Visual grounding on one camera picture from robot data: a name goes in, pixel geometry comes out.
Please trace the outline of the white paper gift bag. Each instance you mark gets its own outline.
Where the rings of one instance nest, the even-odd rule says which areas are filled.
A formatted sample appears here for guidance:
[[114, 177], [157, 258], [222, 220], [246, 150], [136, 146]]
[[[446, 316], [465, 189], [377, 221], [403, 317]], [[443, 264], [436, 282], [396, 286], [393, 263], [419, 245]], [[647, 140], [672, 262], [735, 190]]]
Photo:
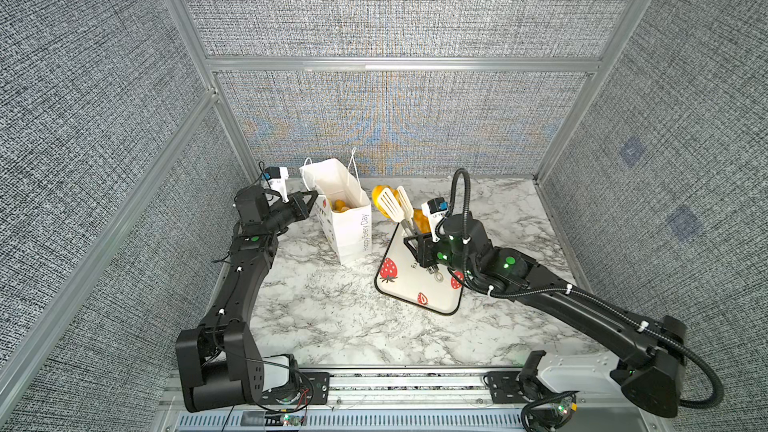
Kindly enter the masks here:
[[[353, 148], [347, 163], [336, 158], [313, 162], [307, 157], [299, 168], [305, 188], [318, 192], [320, 223], [342, 266], [367, 257], [372, 249], [372, 206], [359, 180], [355, 152]], [[345, 201], [350, 209], [334, 212], [336, 200]]]

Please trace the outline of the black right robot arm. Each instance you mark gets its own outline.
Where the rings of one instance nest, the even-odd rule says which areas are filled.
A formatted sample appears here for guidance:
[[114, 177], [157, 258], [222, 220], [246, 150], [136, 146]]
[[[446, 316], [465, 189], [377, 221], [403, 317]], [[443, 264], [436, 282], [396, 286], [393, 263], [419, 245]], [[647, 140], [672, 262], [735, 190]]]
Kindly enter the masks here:
[[544, 312], [597, 341], [616, 357], [608, 381], [638, 408], [674, 418], [679, 409], [718, 406], [725, 388], [715, 370], [684, 341], [686, 326], [639, 315], [565, 281], [529, 255], [493, 245], [470, 210], [469, 172], [452, 178], [444, 216], [432, 232], [403, 239], [425, 268], [443, 265], [460, 286]]

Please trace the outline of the white and steel tongs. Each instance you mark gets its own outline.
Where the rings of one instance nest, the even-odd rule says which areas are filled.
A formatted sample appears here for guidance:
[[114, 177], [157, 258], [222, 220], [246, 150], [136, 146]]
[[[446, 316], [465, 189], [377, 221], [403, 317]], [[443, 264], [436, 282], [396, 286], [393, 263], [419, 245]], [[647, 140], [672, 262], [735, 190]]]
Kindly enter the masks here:
[[415, 208], [403, 186], [378, 185], [372, 193], [376, 208], [388, 219], [400, 224], [403, 236], [421, 235], [413, 223]]

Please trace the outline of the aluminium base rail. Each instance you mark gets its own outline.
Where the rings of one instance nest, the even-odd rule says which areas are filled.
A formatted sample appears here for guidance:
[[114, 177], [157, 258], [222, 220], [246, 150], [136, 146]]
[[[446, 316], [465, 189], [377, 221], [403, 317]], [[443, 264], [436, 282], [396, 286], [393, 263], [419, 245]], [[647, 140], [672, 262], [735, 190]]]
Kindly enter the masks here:
[[310, 405], [285, 420], [256, 406], [190, 414], [176, 374], [168, 379], [152, 431], [520, 431], [525, 399], [495, 403], [486, 376], [516, 367], [314, 366]]

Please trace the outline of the long twisted bread loaf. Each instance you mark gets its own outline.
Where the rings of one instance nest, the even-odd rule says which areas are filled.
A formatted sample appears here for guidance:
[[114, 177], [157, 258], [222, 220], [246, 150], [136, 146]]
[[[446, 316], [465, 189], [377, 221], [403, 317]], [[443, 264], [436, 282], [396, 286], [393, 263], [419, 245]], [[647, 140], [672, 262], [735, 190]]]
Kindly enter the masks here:
[[419, 233], [425, 234], [425, 233], [431, 232], [431, 226], [429, 224], [429, 220], [424, 215], [422, 210], [415, 209], [412, 220]]

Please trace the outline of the white strawberry tray black rim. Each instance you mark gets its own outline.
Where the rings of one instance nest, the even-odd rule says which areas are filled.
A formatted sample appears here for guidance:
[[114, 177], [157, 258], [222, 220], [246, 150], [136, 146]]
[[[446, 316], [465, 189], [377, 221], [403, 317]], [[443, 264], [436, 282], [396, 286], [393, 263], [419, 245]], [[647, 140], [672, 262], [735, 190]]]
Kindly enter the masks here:
[[434, 313], [450, 316], [460, 306], [462, 286], [439, 265], [436, 272], [421, 267], [405, 246], [403, 227], [397, 225], [374, 277], [382, 294]]

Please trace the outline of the aluminium frame struts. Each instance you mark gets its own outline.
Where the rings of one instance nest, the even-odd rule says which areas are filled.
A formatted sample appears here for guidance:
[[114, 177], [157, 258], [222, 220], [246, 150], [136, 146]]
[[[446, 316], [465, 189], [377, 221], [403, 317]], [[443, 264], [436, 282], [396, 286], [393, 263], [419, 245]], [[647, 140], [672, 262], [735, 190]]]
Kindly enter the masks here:
[[132, 227], [199, 125], [218, 117], [256, 174], [220, 72], [546, 72], [604, 77], [650, 0], [594, 57], [212, 56], [183, 0], [1, 0], [1, 404], [17, 408], [93, 285], [102, 238]]

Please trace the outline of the large striped croissant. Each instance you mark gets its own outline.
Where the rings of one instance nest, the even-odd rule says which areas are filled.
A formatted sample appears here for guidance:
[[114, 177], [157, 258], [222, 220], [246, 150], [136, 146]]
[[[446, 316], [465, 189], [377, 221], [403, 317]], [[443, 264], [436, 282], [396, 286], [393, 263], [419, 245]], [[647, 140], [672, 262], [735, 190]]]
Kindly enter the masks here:
[[333, 207], [332, 207], [332, 210], [334, 212], [337, 212], [337, 213], [343, 213], [343, 212], [348, 211], [349, 209], [350, 209], [350, 207], [343, 200], [336, 200], [333, 203]]

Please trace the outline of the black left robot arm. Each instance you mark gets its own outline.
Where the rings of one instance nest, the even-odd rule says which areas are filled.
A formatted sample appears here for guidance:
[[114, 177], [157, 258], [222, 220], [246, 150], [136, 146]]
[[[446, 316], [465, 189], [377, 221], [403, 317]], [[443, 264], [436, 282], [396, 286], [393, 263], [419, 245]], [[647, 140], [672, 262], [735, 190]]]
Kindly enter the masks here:
[[[274, 203], [269, 198], [278, 199]], [[307, 219], [316, 191], [287, 196], [259, 184], [239, 190], [234, 199], [239, 221], [228, 252], [229, 270], [213, 304], [193, 329], [175, 344], [186, 409], [191, 413], [258, 403], [266, 364], [250, 330], [260, 287], [274, 263], [279, 236]]]

